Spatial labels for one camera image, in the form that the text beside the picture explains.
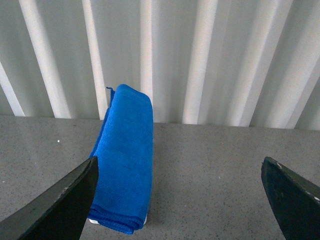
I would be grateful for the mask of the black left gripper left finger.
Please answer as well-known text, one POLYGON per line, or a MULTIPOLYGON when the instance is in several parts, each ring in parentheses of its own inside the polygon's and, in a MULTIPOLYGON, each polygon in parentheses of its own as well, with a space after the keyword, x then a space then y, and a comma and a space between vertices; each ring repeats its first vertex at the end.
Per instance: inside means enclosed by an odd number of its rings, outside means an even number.
POLYGON ((0 223, 2 240, 78 240, 98 182, 98 158, 88 158, 0 223))

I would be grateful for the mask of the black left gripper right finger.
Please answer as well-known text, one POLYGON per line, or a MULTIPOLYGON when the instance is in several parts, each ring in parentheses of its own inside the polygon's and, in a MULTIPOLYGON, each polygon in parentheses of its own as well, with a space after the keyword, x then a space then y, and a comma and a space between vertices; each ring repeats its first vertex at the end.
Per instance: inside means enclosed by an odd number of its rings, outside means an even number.
POLYGON ((261 167, 262 184, 287 240, 320 238, 320 187, 271 157, 261 167))

